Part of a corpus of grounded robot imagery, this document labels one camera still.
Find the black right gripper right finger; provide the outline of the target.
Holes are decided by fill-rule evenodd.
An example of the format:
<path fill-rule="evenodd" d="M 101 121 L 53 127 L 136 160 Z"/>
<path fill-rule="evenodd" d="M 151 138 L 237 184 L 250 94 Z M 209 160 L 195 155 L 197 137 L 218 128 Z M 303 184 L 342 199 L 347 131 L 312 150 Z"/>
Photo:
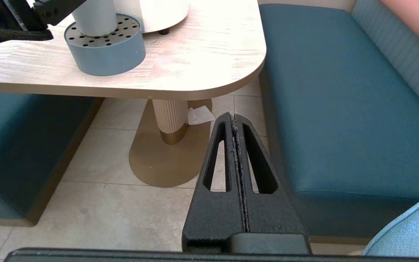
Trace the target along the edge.
<path fill-rule="evenodd" d="M 251 121 L 234 115 L 234 136 L 244 230 L 248 233 L 306 236 L 307 232 Z"/>

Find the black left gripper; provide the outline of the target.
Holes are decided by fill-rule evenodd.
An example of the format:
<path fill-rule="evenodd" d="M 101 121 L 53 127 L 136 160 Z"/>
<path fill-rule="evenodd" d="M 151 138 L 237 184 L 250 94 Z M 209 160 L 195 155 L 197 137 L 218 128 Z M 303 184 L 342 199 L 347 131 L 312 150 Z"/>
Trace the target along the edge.
<path fill-rule="evenodd" d="M 47 31 L 47 25 L 58 25 L 84 2 L 86 0 L 0 0 L 0 29 Z"/>

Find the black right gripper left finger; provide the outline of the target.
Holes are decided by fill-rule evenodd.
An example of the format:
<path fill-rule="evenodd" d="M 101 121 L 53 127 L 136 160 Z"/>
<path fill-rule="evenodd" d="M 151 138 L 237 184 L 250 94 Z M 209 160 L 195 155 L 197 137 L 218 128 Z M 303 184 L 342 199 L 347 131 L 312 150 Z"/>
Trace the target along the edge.
<path fill-rule="evenodd" d="M 226 190 L 211 191 L 219 144 L 224 143 Z M 226 241 L 246 230 L 244 221 L 238 156 L 234 142 L 233 116 L 224 113 L 216 119 L 206 156 L 182 231 L 184 252 L 223 252 Z"/>

